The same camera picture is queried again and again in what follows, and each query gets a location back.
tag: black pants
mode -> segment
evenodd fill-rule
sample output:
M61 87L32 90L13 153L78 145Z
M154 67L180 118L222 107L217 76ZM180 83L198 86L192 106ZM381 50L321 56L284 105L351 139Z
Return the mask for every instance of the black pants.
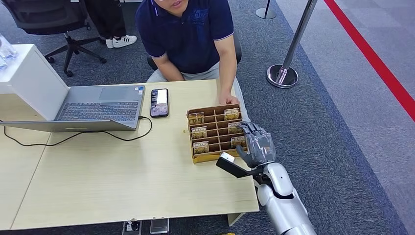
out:
M85 0L85 5L99 35L111 39L127 34L119 0Z

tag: red floor line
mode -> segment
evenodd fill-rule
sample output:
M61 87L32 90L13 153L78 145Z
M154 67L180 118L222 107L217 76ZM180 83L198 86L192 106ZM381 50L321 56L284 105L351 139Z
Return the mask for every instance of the red floor line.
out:
M372 67L375 69L377 74L396 97L398 102L406 110L409 116L415 121L415 100L406 91L406 89L400 84L395 75L388 69L383 63L382 59L376 54L372 47L367 43L365 38L359 33L352 22L347 18L344 12L336 4L334 0L324 0L327 6L333 12L334 16L346 30L348 35L354 41L356 46L360 49Z

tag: chair base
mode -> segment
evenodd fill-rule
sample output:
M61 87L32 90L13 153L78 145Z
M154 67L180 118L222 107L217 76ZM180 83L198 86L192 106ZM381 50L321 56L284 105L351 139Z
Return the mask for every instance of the chair base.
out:
M66 58L65 58L65 63L64 63L64 73L68 77L73 76L73 72L68 70L69 62L72 58L73 53L78 55L79 52L83 52L85 54L88 54L92 57L95 57L95 58L99 59L99 61L102 64L105 64L107 62L107 60L105 58L102 58L98 54L95 54L92 51L87 50L87 49L82 47L82 45L92 43L92 42L96 42L96 41L99 41L101 44L105 44L104 39L96 37L96 38L88 38L88 39L83 39L83 40L75 40L75 39L71 38L68 34L65 34L65 39L66 39L66 42L67 42L67 44L65 46L60 47L60 48L52 51L51 53L46 54L45 58L47 59L47 61L49 63L53 63L53 62L55 62L54 58L52 57L53 55L56 55L56 54L59 54L61 52L66 51L67 53L66 53Z

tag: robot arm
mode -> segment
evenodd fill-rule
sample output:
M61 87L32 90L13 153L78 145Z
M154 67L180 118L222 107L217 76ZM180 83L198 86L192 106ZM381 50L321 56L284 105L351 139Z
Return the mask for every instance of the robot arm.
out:
M258 200L265 207L278 235L316 235L308 213L291 183L285 168L275 163L275 148L271 135L258 125L241 123L247 137L249 153L237 146L239 156L251 171L235 165L233 159L223 156L216 165L237 178L252 175L258 183Z

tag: black office chair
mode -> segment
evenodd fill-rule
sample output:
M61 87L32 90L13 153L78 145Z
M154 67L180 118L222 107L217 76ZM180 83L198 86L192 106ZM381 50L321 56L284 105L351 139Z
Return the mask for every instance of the black office chair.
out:
M236 32L233 33L233 43L235 44L236 62L239 64L239 61L241 61L242 58L242 48ZM157 70L157 65L154 63L154 60L151 58L151 56L147 56L147 62L153 70Z
M86 22L88 13L85 4L80 2L70 2L70 0L1 0L1 2L10 11L17 27L23 29L28 34L49 35L63 33L67 44L60 47L45 57L49 63L53 63L53 55L67 51L64 72L68 77L72 77L73 73L68 70L68 65L72 54L79 52L86 53L97 59L102 64L107 62L101 56L85 49L82 45L100 41L105 44L105 40L96 37L84 40L75 40L68 35L68 32L86 27L87 30L91 26Z

